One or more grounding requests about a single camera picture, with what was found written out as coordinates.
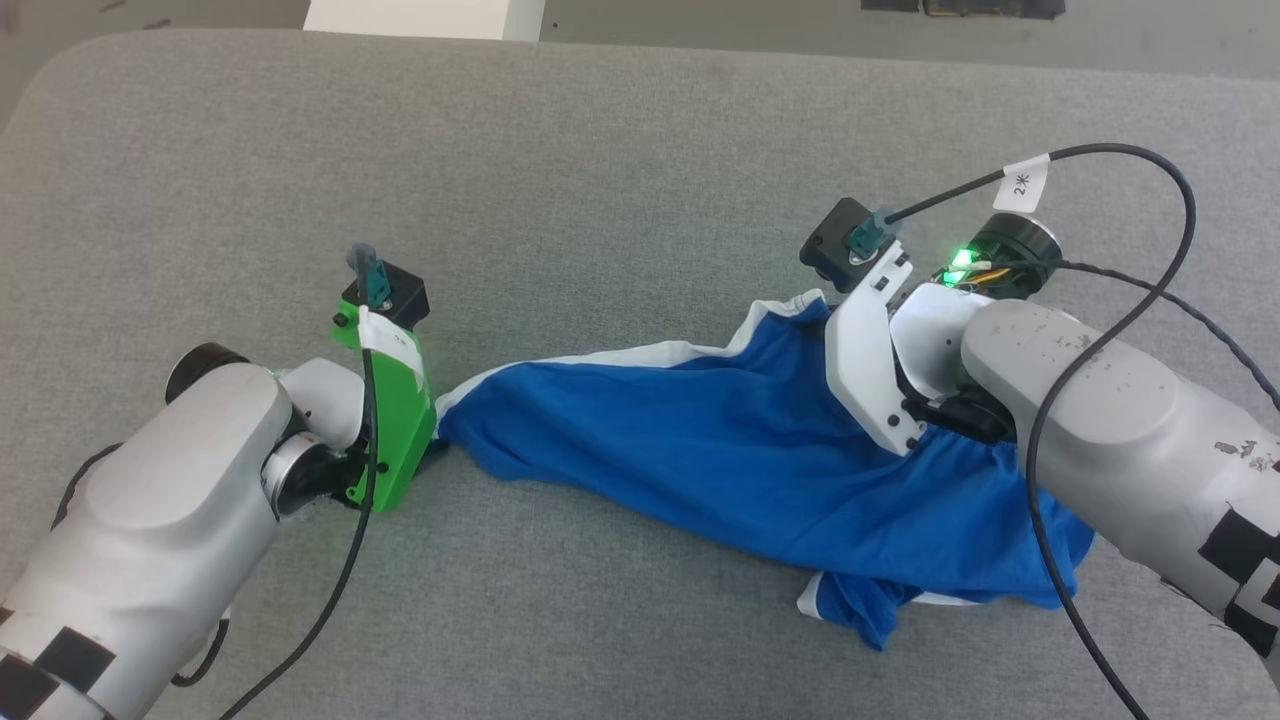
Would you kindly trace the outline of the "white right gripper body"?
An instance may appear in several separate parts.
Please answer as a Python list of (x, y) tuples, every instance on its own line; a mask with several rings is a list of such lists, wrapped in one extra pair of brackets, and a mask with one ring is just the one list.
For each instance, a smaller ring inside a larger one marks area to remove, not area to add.
[(932, 428), (986, 445), (1011, 439), (1012, 416), (963, 364), (963, 337), (982, 309), (1038, 293), (1061, 259), (1044, 224), (997, 213), (942, 268), (911, 283), (897, 237), (826, 323), (831, 393), (879, 447), (900, 456)]

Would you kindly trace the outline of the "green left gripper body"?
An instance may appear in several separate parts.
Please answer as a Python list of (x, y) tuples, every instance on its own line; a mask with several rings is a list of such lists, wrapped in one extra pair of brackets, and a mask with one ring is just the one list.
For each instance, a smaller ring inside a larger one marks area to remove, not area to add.
[[(355, 324), (346, 328), (334, 327), (332, 337), (338, 343), (360, 352), (362, 350), (358, 342), (357, 314), (358, 306), (353, 318)], [(419, 342), (422, 354), (420, 338), (410, 332)], [(399, 507), (435, 434), (435, 393), (426, 364), (425, 373), (425, 382), (420, 384), (419, 378), (408, 368), (392, 357), (372, 352), (379, 425), (378, 478), (372, 497), (372, 510), (376, 512), (389, 512)]]

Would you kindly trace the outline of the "white box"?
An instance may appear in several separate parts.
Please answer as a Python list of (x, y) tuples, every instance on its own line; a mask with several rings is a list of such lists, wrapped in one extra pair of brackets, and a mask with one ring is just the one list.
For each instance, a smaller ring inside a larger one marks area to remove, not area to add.
[(547, 0), (310, 0), (303, 29), (536, 42)]

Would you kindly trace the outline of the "blue white garment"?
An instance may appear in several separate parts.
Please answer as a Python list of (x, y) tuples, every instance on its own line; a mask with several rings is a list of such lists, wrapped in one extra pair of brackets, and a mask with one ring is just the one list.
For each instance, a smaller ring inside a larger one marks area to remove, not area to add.
[(439, 397), (439, 439), (499, 480), (593, 492), (812, 579), (797, 607), (884, 650), (913, 601), (1061, 602), (1012, 443), (879, 447), (826, 382), (819, 290), (755, 301), (722, 348), (512, 363)]

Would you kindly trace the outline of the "brown floor plate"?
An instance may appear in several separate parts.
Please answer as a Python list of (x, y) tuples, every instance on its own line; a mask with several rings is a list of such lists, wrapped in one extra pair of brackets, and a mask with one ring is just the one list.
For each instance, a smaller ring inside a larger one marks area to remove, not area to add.
[(922, 0), (922, 10), (929, 17), (1055, 20), (1066, 8), (1065, 0)]

